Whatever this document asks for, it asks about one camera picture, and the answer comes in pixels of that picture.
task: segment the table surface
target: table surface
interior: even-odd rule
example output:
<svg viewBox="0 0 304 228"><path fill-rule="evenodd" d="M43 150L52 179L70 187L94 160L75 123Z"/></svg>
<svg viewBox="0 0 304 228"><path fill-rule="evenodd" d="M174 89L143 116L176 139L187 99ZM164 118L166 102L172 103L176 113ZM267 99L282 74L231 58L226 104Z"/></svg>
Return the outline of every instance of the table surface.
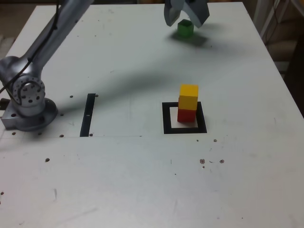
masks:
<svg viewBox="0 0 304 228"><path fill-rule="evenodd" d="M41 135L0 125L1 228L304 227L303 118L243 4L209 10L184 41L163 5L89 8L42 73L64 116ZM9 55L54 12L37 7ZM163 134L181 83L199 85L208 133Z"/></svg>

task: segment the black square marker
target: black square marker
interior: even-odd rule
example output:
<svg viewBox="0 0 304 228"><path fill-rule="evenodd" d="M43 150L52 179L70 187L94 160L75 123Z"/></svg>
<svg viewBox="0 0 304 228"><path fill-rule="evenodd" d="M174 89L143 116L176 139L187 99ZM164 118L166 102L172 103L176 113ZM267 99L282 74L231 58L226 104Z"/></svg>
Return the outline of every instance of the black square marker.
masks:
<svg viewBox="0 0 304 228"><path fill-rule="evenodd" d="M196 121L198 127L190 128L172 128L171 127L171 117L170 108L178 107L178 102L163 102L162 103L162 121L163 121L163 133L164 134L194 134L194 133L207 133L207 128L204 119L203 109L201 107L201 102L198 102L198 107L196 109Z"/></svg>

